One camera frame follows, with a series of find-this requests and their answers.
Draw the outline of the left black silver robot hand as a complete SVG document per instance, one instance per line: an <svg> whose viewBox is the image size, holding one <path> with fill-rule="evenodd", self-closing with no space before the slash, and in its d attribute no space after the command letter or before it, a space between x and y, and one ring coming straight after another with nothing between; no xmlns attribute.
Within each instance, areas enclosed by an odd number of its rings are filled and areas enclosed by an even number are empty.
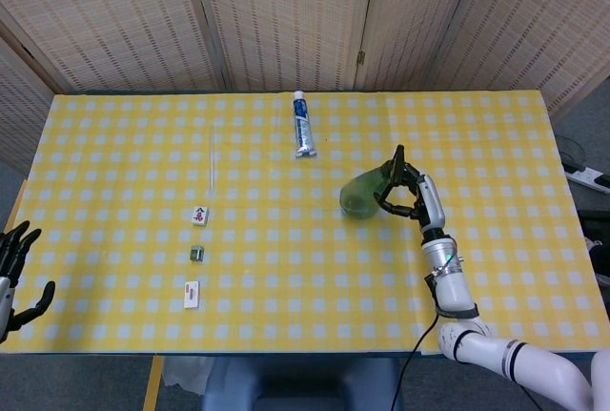
<svg viewBox="0 0 610 411"><path fill-rule="evenodd" d="M55 282L51 280L46 283L41 298L33 307L21 313L16 313L12 307L28 252L42 234L41 229L28 232L30 225L25 220L1 234L1 342L7 340L10 332L17 332L44 315L51 306L55 293Z"/></svg>

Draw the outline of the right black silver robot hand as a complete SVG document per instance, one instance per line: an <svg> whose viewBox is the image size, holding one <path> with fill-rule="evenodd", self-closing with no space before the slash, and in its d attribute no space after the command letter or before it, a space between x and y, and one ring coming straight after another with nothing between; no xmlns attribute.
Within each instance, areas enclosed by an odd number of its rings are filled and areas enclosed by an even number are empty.
<svg viewBox="0 0 610 411"><path fill-rule="evenodd" d="M432 178L420 173L410 163L388 160L380 166L384 182L374 191L374 199L385 212L416 220L425 241L444 237L445 214ZM395 187L407 187L416 198L412 207L387 200Z"/></svg>

